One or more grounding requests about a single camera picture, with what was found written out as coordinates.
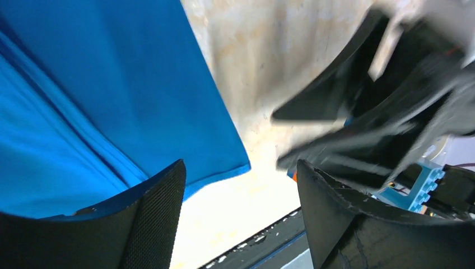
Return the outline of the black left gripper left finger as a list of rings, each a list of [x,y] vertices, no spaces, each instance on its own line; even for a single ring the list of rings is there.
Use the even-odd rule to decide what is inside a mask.
[[[178,160],[72,216],[1,214],[1,267],[168,268],[186,173]]]

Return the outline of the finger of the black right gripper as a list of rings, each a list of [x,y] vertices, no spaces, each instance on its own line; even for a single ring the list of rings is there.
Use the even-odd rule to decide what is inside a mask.
[[[362,23],[328,67],[271,115],[282,121],[331,121],[350,115],[360,91],[372,84],[368,71],[389,23],[371,7]]]
[[[474,134],[474,64],[430,55],[397,79],[388,97],[335,132],[293,146],[280,169],[300,160],[335,177],[379,189],[444,135]]]

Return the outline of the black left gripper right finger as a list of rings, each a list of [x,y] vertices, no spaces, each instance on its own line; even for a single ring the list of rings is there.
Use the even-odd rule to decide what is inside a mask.
[[[474,222],[402,210],[307,161],[297,186],[315,268],[473,268]]]

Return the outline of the colourful toy brick assembly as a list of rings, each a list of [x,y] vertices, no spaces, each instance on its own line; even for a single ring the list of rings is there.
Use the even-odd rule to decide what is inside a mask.
[[[391,207],[420,214],[446,173],[441,165],[420,160],[378,188],[364,187],[306,161],[287,174],[297,183],[302,214],[311,219],[316,215],[383,215]]]

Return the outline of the blue cloth napkin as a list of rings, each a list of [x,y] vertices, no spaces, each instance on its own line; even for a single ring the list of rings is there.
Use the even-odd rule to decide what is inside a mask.
[[[250,161],[180,1],[1,2],[1,210],[69,215],[178,159],[185,198]]]

